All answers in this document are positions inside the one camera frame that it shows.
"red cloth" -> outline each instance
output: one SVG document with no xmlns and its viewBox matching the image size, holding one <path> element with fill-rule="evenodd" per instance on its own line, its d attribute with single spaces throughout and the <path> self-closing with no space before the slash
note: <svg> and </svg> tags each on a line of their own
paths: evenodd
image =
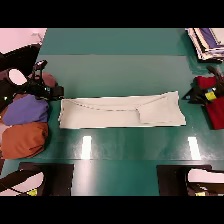
<svg viewBox="0 0 224 224">
<path fill-rule="evenodd" d="M 215 77 L 196 77 L 197 83 L 201 88 L 213 87 L 216 84 Z M 215 130 L 224 128 L 224 97 L 219 97 L 206 105 L 209 117 Z"/>
</svg>

